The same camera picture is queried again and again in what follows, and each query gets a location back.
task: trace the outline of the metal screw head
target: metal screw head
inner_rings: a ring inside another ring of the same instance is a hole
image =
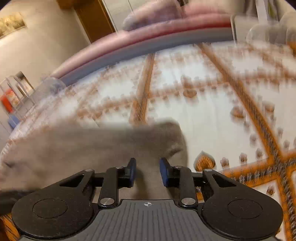
[[[102,198],[101,200],[100,200],[100,204],[102,204],[102,205],[111,205],[111,204],[113,204],[114,203],[114,199],[113,198],[109,198],[109,197],[105,197],[105,198]]]
[[[191,197],[186,197],[181,200],[184,205],[193,205],[195,204],[195,200]]]

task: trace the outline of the wooden door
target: wooden door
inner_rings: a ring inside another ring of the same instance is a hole
[[[102,0],[80,1],[74,9],[91,43],[115,32]]]

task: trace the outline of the black circular pad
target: black circular pad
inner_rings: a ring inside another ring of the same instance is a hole
[[[33,212],[41,218],[56,218],[64,214],[68,205],[61,199],[48,198],[37,202],[33,207]]]
[[[275,235],[283,221],[281,206],[254,189],[219,188],[203,205],[202,217],[216,233],[233,240]]]
[[[90,201],[71,187],[49,186],[23,197],[12,209],[17,229],[36,239],[60,239],[77,233],[92,215]]]
[[[248,199],[234,200],[227,208],[233,216],[242,219],[256,218],[262,213],[260,204]]]

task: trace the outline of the gray ribbed platform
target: gray ribbed platform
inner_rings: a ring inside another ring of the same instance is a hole
[[[20,241],[31,239],[22,237]],[[178,208],[173,200],[123,200],[102,210],[88,228],[65,241],[228,241],[209,230],[193,210]],[[275,241],[274,237],[266,241]]]

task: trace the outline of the framed picture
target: framed picture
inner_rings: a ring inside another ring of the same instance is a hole
[[[26,24],[19,12],[0,18],[0,38],[25,27]]]

